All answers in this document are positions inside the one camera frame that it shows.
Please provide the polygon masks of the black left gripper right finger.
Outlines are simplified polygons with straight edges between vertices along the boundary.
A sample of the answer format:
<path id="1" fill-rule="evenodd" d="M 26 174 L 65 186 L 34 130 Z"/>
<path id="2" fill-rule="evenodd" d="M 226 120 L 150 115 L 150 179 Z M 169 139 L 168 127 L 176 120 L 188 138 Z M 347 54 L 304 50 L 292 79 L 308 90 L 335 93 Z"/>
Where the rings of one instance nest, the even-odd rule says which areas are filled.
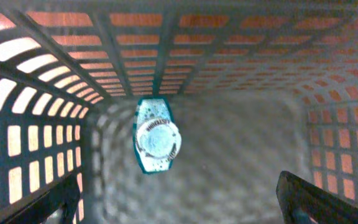
<path id="1" fill-rule="evenodd" d="M 276 196 L 285 223 L 358 223 L 358 208 L 286 170 Z"/>

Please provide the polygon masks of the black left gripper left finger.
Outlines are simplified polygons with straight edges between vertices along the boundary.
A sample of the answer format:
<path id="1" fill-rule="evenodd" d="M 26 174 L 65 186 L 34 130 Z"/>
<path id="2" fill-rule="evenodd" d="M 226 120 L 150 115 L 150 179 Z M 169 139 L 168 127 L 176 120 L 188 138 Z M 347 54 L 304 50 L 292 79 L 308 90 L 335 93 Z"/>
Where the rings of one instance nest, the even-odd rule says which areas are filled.
<path id="1" fill-rule="evenodd" d="M 70 174 L 23 202 L 2 212 L 0 223 L 42 223 L 61 210 L 59 223 L 71 223 L 80 200 L 76 175 Z"/>

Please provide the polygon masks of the teal blue bottle pouch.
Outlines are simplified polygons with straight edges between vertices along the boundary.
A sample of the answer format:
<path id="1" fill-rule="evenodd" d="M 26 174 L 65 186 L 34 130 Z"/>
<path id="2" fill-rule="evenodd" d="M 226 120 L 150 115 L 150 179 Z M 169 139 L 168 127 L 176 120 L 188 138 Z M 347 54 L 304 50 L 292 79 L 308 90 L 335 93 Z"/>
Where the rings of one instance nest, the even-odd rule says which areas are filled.
<path id="1" fill-rule="evenodd" d="M 170 170 L 180 152 L 182 138 L 166 98 L 142 98 L 138 101 L 132 142 L 135 158 L 143 173 Z"/>

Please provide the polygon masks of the grey plastic basket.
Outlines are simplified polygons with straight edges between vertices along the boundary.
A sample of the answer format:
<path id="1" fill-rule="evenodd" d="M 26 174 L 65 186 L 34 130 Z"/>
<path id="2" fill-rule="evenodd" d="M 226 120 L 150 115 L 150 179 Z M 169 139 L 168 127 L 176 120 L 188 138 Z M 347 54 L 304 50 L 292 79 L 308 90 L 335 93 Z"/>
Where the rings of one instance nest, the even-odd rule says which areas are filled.
<path id="1" fill-rule="evenodd" d="M 283 170 L 358 208 L 358 1 L 0 1 L 0 217 L 75 174 L 71 223 L 283 223 Z"/>

